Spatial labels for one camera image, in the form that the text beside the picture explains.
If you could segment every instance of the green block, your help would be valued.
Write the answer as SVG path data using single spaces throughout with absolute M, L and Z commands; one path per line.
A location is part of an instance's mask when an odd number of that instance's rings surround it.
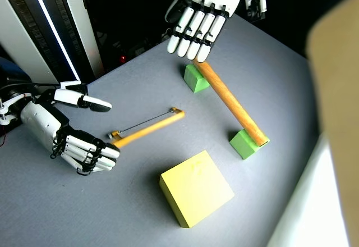
M 194 65 L 186 66 L 185 82 L 194 93 L 202 91 L 209 86 L 208 81 L 202 76 Z
M 229 143 L 241 155 L 243 160 L 264 146 L 258 146 L 244 129 L 239 131 Z

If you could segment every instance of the led light strip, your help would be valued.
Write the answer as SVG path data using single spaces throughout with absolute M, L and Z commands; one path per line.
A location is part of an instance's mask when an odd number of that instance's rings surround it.
M 46 6 L 45 6 L 45 4 L 44 4 L 44 1 L 43 1 L 43 0 L 38 0 L 38 1 L 39 1 L 40 6 L 41 6 L 41 9 L 43 10 L 43 12 L 44 12 L 44 14 L 45 14 L 45 17 L 46 17 L 47 21 L 49 22 L 49 25 L 50 25 L 50 27 L 51 27 L 51 30 L 52 30 L 52 32 L 54 33 L 54 35 L 55 35 L 55 37 L 56 37 L 56 40 L 57 40 L 58 44 L 60 45 L 60 48 L 61 48 L 63 54 L 65 55 L 65 58 L 66 58 L 66 60 L 67 60 L 67 62 L 68 62 L 68 65 L 70 66 L 70 68 L 71 68 L 71 70 L 72 70 L 73 75 L 75 76 L 76 80 L 81 81 L 79 75 L 77 74 L 77 72 L 76 72 L 76 70 L 75 70 L 75 67 L 73 66 L 73 64 L 72 64 L 72 62 L 71 62 L 70 57 L 69 57 L 68 54 L 67 54 L 67 51 L 66 51 L 64 45 L 62 44 L 61 38 L 60 38 L 60 36 L 58 35 L 57 30 L 56 30 L 56 28 L 55 28 L 55 25 L 54 25 L 54 23 L 53 23 L 52 20 L 51 20 L 51 17 L 50 17 L 50 15 L 49 15 L 49 12 L 48 12 L 47 9 L 46 9 Z

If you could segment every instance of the red wire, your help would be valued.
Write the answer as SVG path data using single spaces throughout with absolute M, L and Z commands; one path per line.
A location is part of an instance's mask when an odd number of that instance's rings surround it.
M 2 126 L 2 131 L 4 132 L 4 139 L 3 139 L 2 144 L 0 145 L 0 147 L 2 147 L 5 144 L 5 139 L 6 139 L 5 126 Z

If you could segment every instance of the table surface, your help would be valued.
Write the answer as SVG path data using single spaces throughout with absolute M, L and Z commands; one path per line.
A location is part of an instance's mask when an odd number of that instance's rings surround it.
M 242 129 L 212 88 L 194 94 L 187 59 L 167 42 L 89 86 L 110 112 L 58 105 L 74 128 L 95 136 L 176 106 L 186 117 L 121 149 L 110 172 L 83 177 L 25 126 L 0 148 L 0 246 L 264 246 L 317 141 L 307 61 L 234 16 L 208 62 L 270 138 L 243 161 L 229 144 Z M 159 175 L 206 149 L 235 196 L 191 229 L 180 228 Z

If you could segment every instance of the yellow box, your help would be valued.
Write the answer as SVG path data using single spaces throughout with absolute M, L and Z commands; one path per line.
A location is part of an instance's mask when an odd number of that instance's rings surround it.
M 194 226 L 234 197 L 205 150 L 162 173 L 159 185 L 181 227 Z

